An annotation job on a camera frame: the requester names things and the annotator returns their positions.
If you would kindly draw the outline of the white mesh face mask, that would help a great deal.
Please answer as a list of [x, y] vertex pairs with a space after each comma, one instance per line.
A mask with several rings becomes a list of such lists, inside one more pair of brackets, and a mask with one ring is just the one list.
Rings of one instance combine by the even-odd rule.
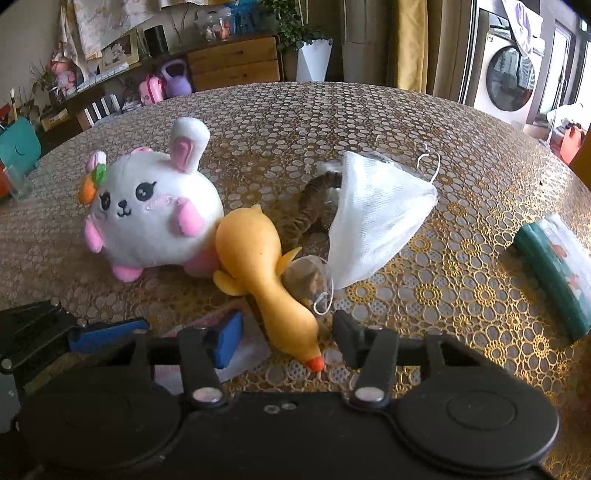
[[414, 167], [375, 153], [346, 151], [328, 265], [335, 289], [367, 280], [394, 258], [438, 204], [441, 156], [423, 153]]

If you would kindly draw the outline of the white bunny plush toy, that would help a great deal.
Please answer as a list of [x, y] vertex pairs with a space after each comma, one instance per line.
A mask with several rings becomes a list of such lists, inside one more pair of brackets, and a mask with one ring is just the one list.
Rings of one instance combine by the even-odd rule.
[[108, 163], [92, 154], [78, 191], [87, 206], [83, 236], [113, 275], [137, 280], [144, 270], [178, 265], [190, 276], [209, 277], [219, 267], [214, 235], [224, 216], [214, 184], [198, 170], [211, 138], [204, 122], [173, 122], [166, 153], [139, 147]]

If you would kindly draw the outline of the teal pouch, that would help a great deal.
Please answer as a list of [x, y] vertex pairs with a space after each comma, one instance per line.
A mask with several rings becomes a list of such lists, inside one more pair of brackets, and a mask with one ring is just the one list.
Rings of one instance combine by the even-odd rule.
[[4, 167], [15, 167], [29, 174], [41, 157], [41, 145], [32, 124], [24, 117], [11, 123], [0, 135], [0, 160]]

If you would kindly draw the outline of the green tissue pack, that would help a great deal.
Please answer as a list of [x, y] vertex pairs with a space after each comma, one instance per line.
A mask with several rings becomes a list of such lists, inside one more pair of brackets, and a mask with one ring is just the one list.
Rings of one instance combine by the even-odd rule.
[[559, 311], [566, 335], [576, 342], [590, 333], [590, 253], [553, 213], [520, 227], [513, 244]]

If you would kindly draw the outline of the pink toy backpack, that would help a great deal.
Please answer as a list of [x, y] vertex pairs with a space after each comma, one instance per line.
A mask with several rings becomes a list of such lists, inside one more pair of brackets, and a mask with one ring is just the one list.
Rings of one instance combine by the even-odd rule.
[[157, 76], [148, 74], [139, 85], [140, 102], [142, 105], [153, 105], [165, 99], [164, 82]]

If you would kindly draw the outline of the purple kettlebell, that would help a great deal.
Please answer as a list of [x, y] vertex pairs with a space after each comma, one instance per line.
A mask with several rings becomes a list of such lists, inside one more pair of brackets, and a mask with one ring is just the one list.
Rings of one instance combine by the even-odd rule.
[[160, 74], [168, 98], [186, 96], [192, 92], [187, 65], [183, 59], [177, 58], [164, 63], [160, 67]]

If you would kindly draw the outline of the wooden drawer cabinet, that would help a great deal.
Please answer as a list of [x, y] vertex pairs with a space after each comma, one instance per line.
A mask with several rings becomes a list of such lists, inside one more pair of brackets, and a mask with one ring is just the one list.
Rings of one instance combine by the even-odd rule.
[[239, 36], [194, 49], [186, 54], [197, 91], [281, 80], [276, 37]]

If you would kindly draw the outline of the washing machine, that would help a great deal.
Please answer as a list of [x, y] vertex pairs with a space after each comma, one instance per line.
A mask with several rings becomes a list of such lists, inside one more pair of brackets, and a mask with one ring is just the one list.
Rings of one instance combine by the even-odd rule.
[[505, 13], [480, 9], [473, 50], [472, 69], [465, 104], [494, 116], [514, 129], [526, 124], [539, 80], [545, 41], [543, 19], [526, 9], [531, 52], [520, 51]]

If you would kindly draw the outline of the white planter with plant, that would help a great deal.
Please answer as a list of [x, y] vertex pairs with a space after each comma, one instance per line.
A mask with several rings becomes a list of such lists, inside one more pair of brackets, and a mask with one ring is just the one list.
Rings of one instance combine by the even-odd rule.
[[332, 39], [308, 23], [308, 1], [262, 0], [259, 6], [279, 41], [284, 80], [325, 81]]

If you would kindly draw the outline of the yellow curtain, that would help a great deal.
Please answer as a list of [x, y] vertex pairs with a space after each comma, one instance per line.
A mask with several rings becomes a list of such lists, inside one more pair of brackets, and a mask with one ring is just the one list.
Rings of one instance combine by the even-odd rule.
[[387, 63], [387, 84], [399, 89], [425, 93], [428, 83], [428, 2], [391, 2]]

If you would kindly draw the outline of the small clear drawstring pouch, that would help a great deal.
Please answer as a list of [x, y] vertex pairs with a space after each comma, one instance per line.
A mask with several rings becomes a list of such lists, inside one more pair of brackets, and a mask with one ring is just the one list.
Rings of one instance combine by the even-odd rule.
[[315, 316], [324, 317], [331, 311], [335, 284], [325, 259], [315, 255], [295, 259], [280, 280], [287, 292]]

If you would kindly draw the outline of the picture frame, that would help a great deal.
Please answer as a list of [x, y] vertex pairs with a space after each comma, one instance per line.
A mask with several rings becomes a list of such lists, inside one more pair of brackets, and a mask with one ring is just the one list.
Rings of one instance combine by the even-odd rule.
[[106, 46], [101, 53], [101, 72], [114, 69], [124, 63], [128, 65], [137, 63], [139, 61], [137, 32], [135, 30], [129, 31]]

